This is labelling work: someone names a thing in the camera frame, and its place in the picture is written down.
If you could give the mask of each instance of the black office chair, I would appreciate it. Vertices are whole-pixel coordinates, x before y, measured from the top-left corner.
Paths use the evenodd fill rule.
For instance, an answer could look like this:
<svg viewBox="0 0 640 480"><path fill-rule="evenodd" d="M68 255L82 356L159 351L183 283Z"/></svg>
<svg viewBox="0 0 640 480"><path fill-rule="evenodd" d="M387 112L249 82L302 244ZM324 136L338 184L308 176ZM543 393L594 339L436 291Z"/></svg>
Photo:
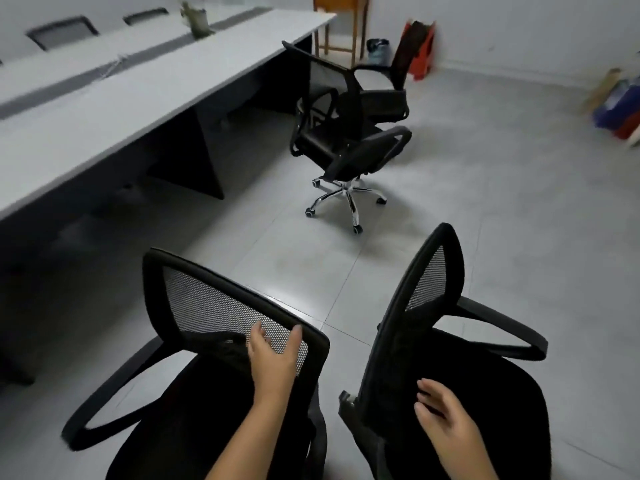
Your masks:
<svg viewBox="0 0 640 480"><path fill-rule="evenodd" d="M414 22L400 39L396 55L389 67L360 64L351 69L354 73L359 70L380 72L393 85L393 89L365 91L361 88L360 97L367 119L376 124L396 123L409 116L404 81L412 60L418 55L420 47L427 40L428 35L429 28L425 24Z"/></svg>
<svg viewBox="0 0 640 480"><path fill-rule="evenodd" d="M25 35L43 50L50 50L71 42L98 35L91 21L84 15L73 16L28 30Z"/></svg>
<svg viewBox="0 0 640 480"><path fill-rule="evenodd" d="M143 259L145 302L158 333L78 408L62 431L72 450L83 450L137 423L111 463L107 479L202 480L253 402L246 352L258 320L271 345L283 352L300 324L303 342L297 377L268 478L320 480L326 427L317 379L329 351L322 332L251 290L160 250ZM89 420L126 383L181 350L198 355L160 398L96 428Z"/></svg>
<svg viewBox="0 0 640 480"><path fill-rule="evenodd" d="M314 217L318 204L344 195L351 209L353 231L362 233L352 193L373 193L382 205L387 198L377 190L356 185L356 179L377 172L400 154L411 140L411 131L402 126L386 131L377 128L363 117L360 90L352 72L287 42L282 44L292 57L311 65L309 93L297 104L291 154L306 155L324 170L324 175L313 180L314 187L319 187L321 180L338 187L318 197L305 215Z"/></svg>
<svg viewBox="0 0 640 480"><path fill-rule="evenodd" d="M169 10L164 7L153 8L151 10L139 11L137 13L132 13L130 15L125 15L122 17L124 23L129 26L135 25L136 23L145 22L151 18L156 18L158 16L169 15Z"/></svg>
<svg viewBox="0 0 640 480"><path fill-rule="evenodd" d="M357 397L343 392L339 414L377 480L449 480L413 404L416 381L452 389L482 432L500 480L550 478L547 406L535 380L507 360L543 360L547 341L529 327L460 296L462 250L441 224L404 274L378 335ZM469 342L433 329L443 316L492 324L529 346Z"/></svg>

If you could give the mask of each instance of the mesh chair backrest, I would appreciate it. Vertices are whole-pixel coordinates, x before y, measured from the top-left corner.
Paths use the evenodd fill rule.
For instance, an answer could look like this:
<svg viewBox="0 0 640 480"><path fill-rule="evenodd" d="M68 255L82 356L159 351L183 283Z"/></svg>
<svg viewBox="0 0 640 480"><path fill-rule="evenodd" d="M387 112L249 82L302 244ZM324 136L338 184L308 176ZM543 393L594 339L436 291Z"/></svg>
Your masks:
<svg viewBox="0 0 640 480"><path fill-rule="evenodd" d="M144 22L150 18L162 15L169 15L169 10L164 7L153 8L151 10L144 10L138 13L132 13L131 15L125 15L122 17L122 20L127 25L134 25L135 23Z"/></svg>
<svg viewBox="0 0 640 480"><path fill-rule="evenodd" d="M289 331L302 325L296 373L310 398L329 350L322 332L267 298L165 251L145 255L143 277L151 323L164 342L179 349L207 354L219 342L211 338L222 332L246 342L251 327L261 321L271 346L281 353Z"/></svg>
<svg viewBox="0 0 640 480"><path fill-rule="evenodd" d="M429 28L418 21L411 24L400 39L396 55L391 63L390 78L395 89L404 88L404 81L409 72L411 62L418 55L420 47L427 40Z"/></svg>
<svg viewBox="0 0 640 480"><path fill-rule="evenodd" d="M406 383L414 348L460 299L465 265L450 224L440 224L416 254L380 323L358 393L364 425L387 440L396 426L398 391Z"/></svg>
<svg viewBox="0 0 640 480"><path fill-rule="evenodd" d="M43 50L98 35L91 21L85 16L74 16L57 22L47 23L25 33Z"/></svg>
<svg viewBox="0 0 640 480"><path fill-rule="evenodd" d="M333 64L325 59L316 57L313 54L300 50L298 47L283 41L283 46L287 52L310 65L310 83L308 95L303 95L303 106L306 113L311 114L312 108L309 99L315 93L324 88L333 88L340 95L336 112L340 115L340 128L344 136L350 139L360 139L362 135L362 124L364 121L364 112L362 109L362 101L360 99L360 87L353 72L338 64ZM320 109L326 112L329 104L323 102L314 106L314 109Z"/></svg>

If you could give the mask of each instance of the wooden stool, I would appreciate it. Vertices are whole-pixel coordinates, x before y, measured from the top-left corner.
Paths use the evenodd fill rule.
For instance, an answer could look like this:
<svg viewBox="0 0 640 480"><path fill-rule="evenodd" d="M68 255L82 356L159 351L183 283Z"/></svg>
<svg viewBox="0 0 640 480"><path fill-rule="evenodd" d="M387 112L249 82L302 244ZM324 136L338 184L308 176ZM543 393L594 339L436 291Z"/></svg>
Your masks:
<svg viewBox="0 0 640 480"><path fill-rule="evenodd" d="M369 11L369 0L314 0L314 10L322 8L329 13L353 12L353 44L351 48L333 47L329 45L329 25L324 26L324 45L318 42L318 31L314 34L316 39L316 55L320 54L319 49L324 49L324 55L329 50L351 53L351 66L356 64L356 46L358 43L358 12L362 9L362 40L360 41L360 59L364 57L365 37L367 33L367 12Z"/></svg>

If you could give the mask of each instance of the desk top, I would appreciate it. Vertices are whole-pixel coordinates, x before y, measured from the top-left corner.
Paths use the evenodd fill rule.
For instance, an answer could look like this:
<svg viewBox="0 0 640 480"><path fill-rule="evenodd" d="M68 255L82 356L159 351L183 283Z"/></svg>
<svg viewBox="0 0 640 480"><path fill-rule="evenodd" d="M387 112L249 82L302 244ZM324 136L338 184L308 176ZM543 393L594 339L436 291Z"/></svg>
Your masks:
<svg viewBox="0 0 640 480"><path fill-rule="evenodd" d="M206 5L209 23L226 20L246 6ZM190 33L179 11L131 27L8 62L0 70L0 104Z"/></svg>
<svg viewBox="0 0 640 480"><path fill-rule="evenodd" d="M334 16L275 9L2 121L0 218L283 52L282 40L297 43Z"/></svg>

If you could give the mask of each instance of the hand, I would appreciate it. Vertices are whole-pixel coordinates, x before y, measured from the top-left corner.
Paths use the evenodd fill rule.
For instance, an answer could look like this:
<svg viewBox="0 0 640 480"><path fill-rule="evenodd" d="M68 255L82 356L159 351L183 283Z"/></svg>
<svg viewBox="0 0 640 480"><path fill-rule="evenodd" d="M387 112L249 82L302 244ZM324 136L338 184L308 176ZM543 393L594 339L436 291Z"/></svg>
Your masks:
<svg viewBox="0 0 640 480"><path fill-rule="evenodd" d="M271 348L271 339L261 322L256 322L249 336L249 359L251 375L255 386L253 405L284 405L286 409L289 395L296 378L298 349L302 342L302 327L296 325L289 334L287 345L282 354Z"/></svg>
<svg viewBox="0 0 640 480"><path fill-rule="evenodd" d="M450 389L430 379L420 379L415 415L438 453L451 480L499 480L474 420ZM430 408L441 416L430 412Z"/></svg>

